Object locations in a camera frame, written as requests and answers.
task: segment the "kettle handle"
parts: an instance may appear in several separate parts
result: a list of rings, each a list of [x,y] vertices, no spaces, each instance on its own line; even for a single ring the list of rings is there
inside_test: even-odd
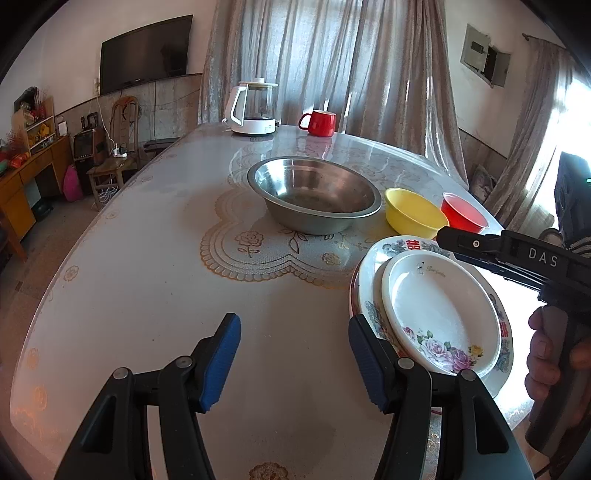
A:
[[[230,119],[232,122],[237,123],[238,125],[242,126],[244,120],[239,119],[234,115],[236,110],[236,104],[238,103],[238,98],[242,92],[246,92],[246,86],[240,85],[238,87],[234,87],[230,93],[230,98],[228,99],[228,103],[226,104],[226,111],[225,115],[227,119]]]

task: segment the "electric kettle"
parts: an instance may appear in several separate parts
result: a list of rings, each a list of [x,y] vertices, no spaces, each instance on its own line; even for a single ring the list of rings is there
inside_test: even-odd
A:
[[[240,82],[226,104],[226,121],[232,131],[245,135],[267,135],[275,131],[276,83],[264,78]]]

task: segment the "window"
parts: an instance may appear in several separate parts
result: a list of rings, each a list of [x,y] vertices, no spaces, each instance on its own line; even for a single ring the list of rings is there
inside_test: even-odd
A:
[[[558,228],[554,187],[561,153],[571,153],[591,163],[591,89],[583,79],[573,79],[566,93],[565,110],[560,119],[560,143],[536,198],[536,204],[554,215],[554,228]]]

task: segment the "red mug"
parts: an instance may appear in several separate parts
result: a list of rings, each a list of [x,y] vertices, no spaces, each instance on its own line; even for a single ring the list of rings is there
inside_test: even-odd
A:
[[[302,127],[301,122],[307,116],[310,116],[310,123],[307,127]],[[298,126],[302,130],[308,130],[308,133],[317,137],[332,137],[335,134],[336,115],[324,110],[314,110],[312,113],[304,113],[300,118]]]

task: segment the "electrical box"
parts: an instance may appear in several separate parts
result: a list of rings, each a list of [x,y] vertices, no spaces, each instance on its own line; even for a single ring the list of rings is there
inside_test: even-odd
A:
[[[480,33],[473,26],[468,25],[464,49],[462,51],[462,63],[468,64],[477,70],[484,70],[490,37]]]
[[[484,80],[490,87],[505,86],[511,55],[491,45],[491,38],[473,26],[466,27],[460,62]]]

